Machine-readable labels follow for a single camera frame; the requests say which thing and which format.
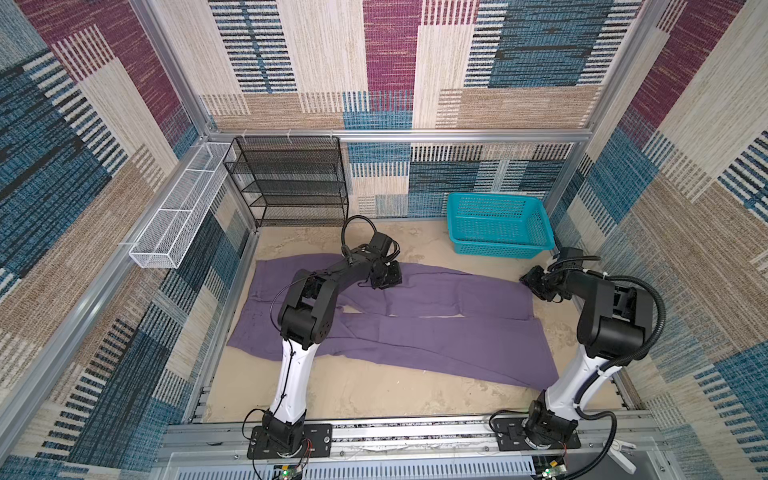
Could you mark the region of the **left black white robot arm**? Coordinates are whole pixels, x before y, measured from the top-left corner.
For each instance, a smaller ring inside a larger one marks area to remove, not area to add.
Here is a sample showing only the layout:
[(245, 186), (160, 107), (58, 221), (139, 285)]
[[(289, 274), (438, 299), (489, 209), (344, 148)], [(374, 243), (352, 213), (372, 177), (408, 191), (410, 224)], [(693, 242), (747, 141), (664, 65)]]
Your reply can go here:
[(303, 429), (309, 378), (317, 350), (333, 325), (339, 294), (357, 284), (380, 290), (401, 284), (399, 253), (396, 241), (375, 234), (354, 249), (343, 246), (336, 263), (294, 275), (276, 320), (282, 340), (278, 386), (262, 417), (262, 437), (280, 455), (296, 454), (308, 444)]

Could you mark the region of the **purple trousers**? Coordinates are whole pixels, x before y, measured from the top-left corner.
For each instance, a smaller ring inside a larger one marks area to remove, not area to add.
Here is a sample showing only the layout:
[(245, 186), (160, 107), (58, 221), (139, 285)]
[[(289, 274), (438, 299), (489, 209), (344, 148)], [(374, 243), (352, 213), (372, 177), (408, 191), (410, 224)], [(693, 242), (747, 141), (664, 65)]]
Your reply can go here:
[(353, 284), (319, 354), (543, 390), (558, 378), (520, 283), (404, 263), (402, 284)]

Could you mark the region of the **teal plastic basket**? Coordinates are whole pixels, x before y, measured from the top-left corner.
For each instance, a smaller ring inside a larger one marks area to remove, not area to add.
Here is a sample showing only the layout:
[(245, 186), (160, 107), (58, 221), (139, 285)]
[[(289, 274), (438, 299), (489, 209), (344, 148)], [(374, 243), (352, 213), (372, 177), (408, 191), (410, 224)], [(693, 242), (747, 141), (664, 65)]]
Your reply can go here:
[(460, 255), (532, 259), (555, 247), (543, 203), (534, 197), (495, 193), (451, 193), (447, 227)]

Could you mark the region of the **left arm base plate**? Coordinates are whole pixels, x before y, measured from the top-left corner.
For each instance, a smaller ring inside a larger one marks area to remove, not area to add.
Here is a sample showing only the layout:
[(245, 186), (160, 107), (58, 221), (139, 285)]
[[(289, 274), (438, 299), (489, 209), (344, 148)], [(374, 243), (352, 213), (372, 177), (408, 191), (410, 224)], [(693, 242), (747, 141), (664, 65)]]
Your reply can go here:
[(327, 458), (332, 440), (333, 425), (330, 423), (284, 425), (277, 422), (267, 429), (255, 426), (246, 456), (249, 460)]

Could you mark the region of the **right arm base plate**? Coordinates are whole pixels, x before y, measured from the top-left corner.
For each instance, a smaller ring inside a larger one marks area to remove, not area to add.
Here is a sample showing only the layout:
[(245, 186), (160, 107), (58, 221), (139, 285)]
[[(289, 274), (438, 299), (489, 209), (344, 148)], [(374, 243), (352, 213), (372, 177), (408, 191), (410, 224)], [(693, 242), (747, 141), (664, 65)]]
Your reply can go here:
[(578, 422), (560, 417), (546, 417), (529, 422), (523, 417), (494, 418), (490, 425), (500, 451), (579, 449)]

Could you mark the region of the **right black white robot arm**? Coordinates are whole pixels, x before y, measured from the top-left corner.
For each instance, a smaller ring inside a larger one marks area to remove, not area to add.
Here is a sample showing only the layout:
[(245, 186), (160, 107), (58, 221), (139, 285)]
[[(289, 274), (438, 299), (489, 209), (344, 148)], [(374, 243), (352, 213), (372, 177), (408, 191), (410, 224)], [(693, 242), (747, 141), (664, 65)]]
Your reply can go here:
[(583, 301), (577, 324), (577, 354), (565, 373), (530, 405), (522, 431), (535, 449), (568, 443), (584, 407), (611, 377), (644, 358), (665, 320), (663, 301), (646, 282), (579, 267), (546, 271), (535, 266), (520, 278), (534, 296)]

